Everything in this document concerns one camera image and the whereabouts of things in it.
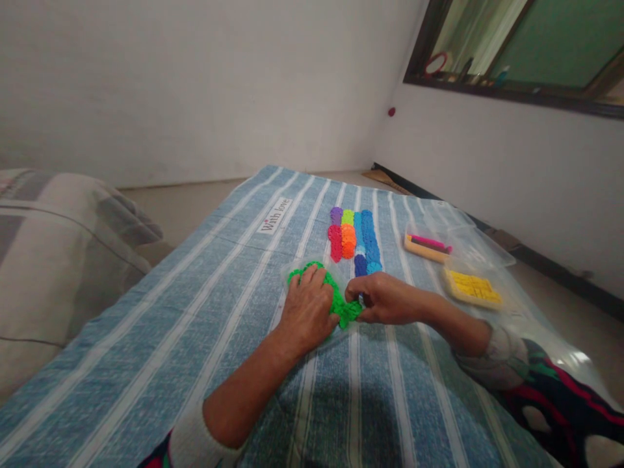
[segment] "window frame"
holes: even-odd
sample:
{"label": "window frame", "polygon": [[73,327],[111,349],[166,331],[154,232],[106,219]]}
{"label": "window frame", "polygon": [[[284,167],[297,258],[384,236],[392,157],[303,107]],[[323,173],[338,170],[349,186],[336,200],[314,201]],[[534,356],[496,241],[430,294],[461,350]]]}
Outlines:
{"label": "window frame", "polygon": [[[539,83],[532,84],[506,81],[505,88],[492,88],[489,86],[475,86],[472,84],[438,81],[421,77],[418,71],[424,70],[426,63],[431,57],[453,1],[454,0],[429,0],[429,5],[410,57],[403,83],[624,120],[624,106],[590,100],[600,96],[613,87],[619,80],[624,78],[624,47],[580,92],[578,88],[566,88],[564,86],[544,85]],[[487,74],[491,73],[492,67],[496,64],[498,58],[515,34],[520,22],[535,1],[536,0],[528,0],[524,5],[518,19],[495,55]],[[540,88],[539,94],[531,93],[531,90],[534,88]]]}

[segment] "floor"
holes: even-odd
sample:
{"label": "floor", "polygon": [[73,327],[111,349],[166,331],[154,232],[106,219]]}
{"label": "floor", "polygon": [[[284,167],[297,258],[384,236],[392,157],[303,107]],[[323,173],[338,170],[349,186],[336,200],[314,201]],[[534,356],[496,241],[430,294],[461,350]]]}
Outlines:
{"label": "floor", "polygon": [[[327,172],[317,175],[342,182],[392,190],[359,172]],[[165,242],[141,253],[153,265],[185,240],[243,179],[123,190],[165,232]],[[559,286],[553,280],[518,263],[512,274],[543,311],[560,335],[587,354],[597,367],[612,397],[624,407],[624,323]]]}

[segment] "blue striped sheet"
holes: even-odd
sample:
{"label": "blue striped sheet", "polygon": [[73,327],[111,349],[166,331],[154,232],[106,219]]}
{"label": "blue striped sheet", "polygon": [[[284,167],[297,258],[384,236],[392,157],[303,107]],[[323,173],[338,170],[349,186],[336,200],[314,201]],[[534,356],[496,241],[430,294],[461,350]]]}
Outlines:
{"label": "blue striped sheet", "polygon": [[[257,233],[280,198],[292,203],[275,234]],[[445,294],[439,265],[400,247],[409,222],[465,222],[438,203],[267,166],[0,410],[0,465],[137,464],[276,325],[282,265],[328,257],[334,206],[371,210],[383,269]],[[337,268],[354,276],[353,260]],[[293,370],[240,462],[551,465],[433,330],[357,323]]]}

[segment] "windowsill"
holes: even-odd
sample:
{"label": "windowsill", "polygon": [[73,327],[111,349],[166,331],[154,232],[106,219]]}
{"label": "windowsill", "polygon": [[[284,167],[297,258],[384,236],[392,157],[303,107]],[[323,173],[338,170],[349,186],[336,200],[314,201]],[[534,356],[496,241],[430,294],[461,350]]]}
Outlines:
{"label": "windowsill", "polygon": [[567,111],[581,112],[583,114],[624,120],[624,107],[594,101],[583,101],[581,99],[550,96],[547,94],[528,94],[501,88],[473,86],[471,84],[463,83],[449,83],[447,81],[418,78],[409,75],[405,76],[403,83],[407,85],[427,86],[428,88],[471,94],[473,96],[482,96],[484,98],[489,97],[524,104],[535,104],[555,109],[563,109]]}

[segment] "patterned clothing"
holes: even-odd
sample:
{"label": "patterned clothing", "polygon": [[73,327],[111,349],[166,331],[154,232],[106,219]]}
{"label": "patterned clothing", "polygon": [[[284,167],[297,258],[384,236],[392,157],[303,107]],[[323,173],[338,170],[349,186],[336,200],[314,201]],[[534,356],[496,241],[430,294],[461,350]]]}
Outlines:
{"label": "patterned clothing", "polygon": [[[624,467],[624,414],[553,364],[538,344],[493,326],[482,357],[455,358],[564,467]],[[229,466],[241,452],[213,439],[197,408],[140,467]]]}

